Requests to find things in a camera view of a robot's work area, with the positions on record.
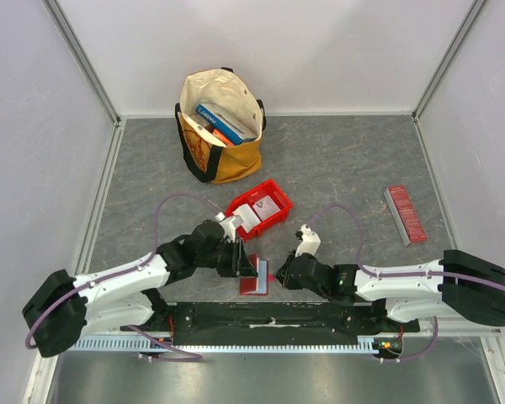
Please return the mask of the red leather card holder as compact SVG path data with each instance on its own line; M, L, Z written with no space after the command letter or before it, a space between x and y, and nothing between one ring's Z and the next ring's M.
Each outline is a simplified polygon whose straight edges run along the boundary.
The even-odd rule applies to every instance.
M268 260L261 259L257 254L251 254L249 261L257 271L257 277L246 277L240 279L239 294L245 296L266 296L269 286L276 280L270 273Z

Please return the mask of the red plastic bin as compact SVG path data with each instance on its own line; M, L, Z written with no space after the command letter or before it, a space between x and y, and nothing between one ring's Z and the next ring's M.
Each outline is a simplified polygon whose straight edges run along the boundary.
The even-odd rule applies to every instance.
M268 229L274 227L275 225L286 221L290 211L293 209L294 204L288 197L288 195L280 188L280 186L272 179L268 179L261 184L257 185L253 189L250 189L246 193L236 197L226 208L226 215L233 215L233 211L240 205L250 205L261 199L262 197L269 195L279 206L280 212L272 215L265 221L254 227L250 233L246 233L240 226L237 228L237 233L243 239L244 242L248 242L253 238L258 238L264 234Z

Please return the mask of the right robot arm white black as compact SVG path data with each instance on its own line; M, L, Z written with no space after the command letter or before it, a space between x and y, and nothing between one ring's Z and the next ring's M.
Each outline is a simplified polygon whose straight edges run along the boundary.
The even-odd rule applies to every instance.
M288 290L309 290L342 306L376 304L370 325L388 331L424 317L462 316L505 327L505 269L460 250L413 266L329 266L309 253L291 253L276 279Z

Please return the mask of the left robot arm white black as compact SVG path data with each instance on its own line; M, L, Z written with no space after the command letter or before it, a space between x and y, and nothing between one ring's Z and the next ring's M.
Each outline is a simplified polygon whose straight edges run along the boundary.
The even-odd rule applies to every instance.
M160 288L199 268L214 269L222 278L258 275L231 219L207 220L130 263L93 274L51 273L22 310L29 328L25 346L51 358L111 328L160 330L168 320Z

